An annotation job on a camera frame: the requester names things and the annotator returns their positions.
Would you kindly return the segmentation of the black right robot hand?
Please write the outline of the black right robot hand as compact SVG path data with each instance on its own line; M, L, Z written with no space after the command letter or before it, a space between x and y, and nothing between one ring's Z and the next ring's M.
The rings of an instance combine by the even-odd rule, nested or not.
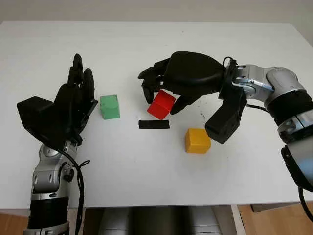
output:
M138 79L147 103L151 104L154 93L168 90L179 95L171 108L174 115L200 97L221 89L225 67L214 58L201 53L176 51L171 57L156 62L142 71Z

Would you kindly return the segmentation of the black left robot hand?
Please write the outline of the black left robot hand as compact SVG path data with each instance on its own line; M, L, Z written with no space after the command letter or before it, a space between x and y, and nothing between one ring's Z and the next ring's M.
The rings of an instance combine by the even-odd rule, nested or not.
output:
M67 83L63 84L54 100L60 111L61 124L66 139L76 146L82 144L81 132L97 105L95 86L90 68L83 69L82 57L77 53L69 69Z

